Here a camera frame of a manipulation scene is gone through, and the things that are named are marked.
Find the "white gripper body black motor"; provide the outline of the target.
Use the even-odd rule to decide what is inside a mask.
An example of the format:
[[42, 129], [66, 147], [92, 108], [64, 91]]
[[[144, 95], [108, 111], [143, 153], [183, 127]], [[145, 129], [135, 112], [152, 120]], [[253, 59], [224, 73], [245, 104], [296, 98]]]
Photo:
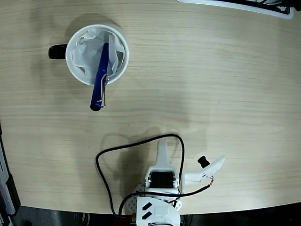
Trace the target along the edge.
[[145, 187], [151, 189], [177, 189], [181, 174], [175, 167], [149, 167], [145, 175]]

